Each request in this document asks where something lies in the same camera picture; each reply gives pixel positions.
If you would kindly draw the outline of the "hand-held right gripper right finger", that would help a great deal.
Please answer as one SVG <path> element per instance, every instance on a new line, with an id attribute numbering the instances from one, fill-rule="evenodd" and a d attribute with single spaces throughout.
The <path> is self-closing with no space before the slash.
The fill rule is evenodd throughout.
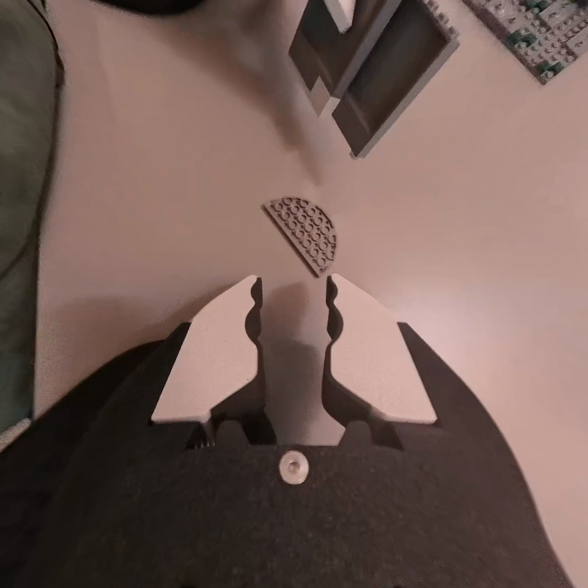
<path id="1" fill-rule="evenodd" d="M 437 414 L 392 312 L 343 276 L 326 282 L 322 405 L 351 422 L 430 425 Z"/>

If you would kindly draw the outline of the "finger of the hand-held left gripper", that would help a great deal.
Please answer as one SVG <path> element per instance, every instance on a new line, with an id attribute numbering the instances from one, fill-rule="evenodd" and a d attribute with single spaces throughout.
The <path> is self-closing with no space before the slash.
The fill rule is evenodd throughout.
<path id="1" fill-rule="evenodd" d="M 339 33 L 345 33 L 352 25 L 356 1 L 323 1 Z"/>

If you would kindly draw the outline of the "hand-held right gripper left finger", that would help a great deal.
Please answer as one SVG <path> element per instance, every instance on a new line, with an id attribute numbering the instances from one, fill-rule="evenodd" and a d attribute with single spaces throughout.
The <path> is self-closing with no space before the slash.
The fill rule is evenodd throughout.
<path id="1" fill-rule="evenodd" d="M 199 422 L 264 412 L 262 280 L 249 275 L 192 319 L 151 415 L 155 424 Z"/>

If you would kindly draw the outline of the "grey toy brick wall assembly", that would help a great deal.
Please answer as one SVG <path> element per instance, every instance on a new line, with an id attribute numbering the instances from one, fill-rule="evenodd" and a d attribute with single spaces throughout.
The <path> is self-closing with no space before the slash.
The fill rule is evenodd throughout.
<path id="1" fill-rule="evenodd" d="M 317 115 L 330 114 L 352 157 L 365 158 L 459 46 L 436 1 L 356 1 L 339 33 L 308 1 L 289 56 Z"/>

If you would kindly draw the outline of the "grey half-round studded plate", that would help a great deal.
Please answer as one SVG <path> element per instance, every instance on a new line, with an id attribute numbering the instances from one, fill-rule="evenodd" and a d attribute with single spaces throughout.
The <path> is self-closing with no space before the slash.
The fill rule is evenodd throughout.
<path id="1" fill-rule="evenodd" d="M 265 202 L 261 209 L 316 277 L 333 265 L 339 239 L 333 221 L 312 201 L 286 196 Z"/>

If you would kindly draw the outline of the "grey desk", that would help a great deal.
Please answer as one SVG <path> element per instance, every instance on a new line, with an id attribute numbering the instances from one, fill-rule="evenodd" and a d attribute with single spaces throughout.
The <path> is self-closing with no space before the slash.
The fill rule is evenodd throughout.
<path id="1" fill-rule="evenodd" d="M 261 210 L 333 218 L 334 270 L 408 323 L 510 443 L 571 581 L 587 587 L 587 61 L 540 86 L 460 1 L 460 47 L 365 159 L 281 87 L 254 85 L 229 2 L 148 18 L 49 1 L 65 66 L 40 233 L 33 415 L 210 298 L 263 279 L 270 417 L 327 444 L 325 283 Z"/>

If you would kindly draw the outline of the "grey studded baseplate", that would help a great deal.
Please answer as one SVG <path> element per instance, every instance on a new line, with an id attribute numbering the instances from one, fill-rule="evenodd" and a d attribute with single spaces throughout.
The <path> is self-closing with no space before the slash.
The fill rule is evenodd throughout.
<path id="1" fill-rule="evenodd" d="M 587 54 L 587 1 L 463 1 L 541 84 Z"/>

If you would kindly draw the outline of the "person's green sweatshirt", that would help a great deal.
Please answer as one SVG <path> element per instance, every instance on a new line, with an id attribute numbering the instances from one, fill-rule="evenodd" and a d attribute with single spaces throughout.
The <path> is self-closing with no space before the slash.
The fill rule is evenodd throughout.
<path id="1" fill-rule="evenodd" d="M 1 433 L 33 411 L 40 228 L 63 63 L 47 1 L 1 1 Z"/>

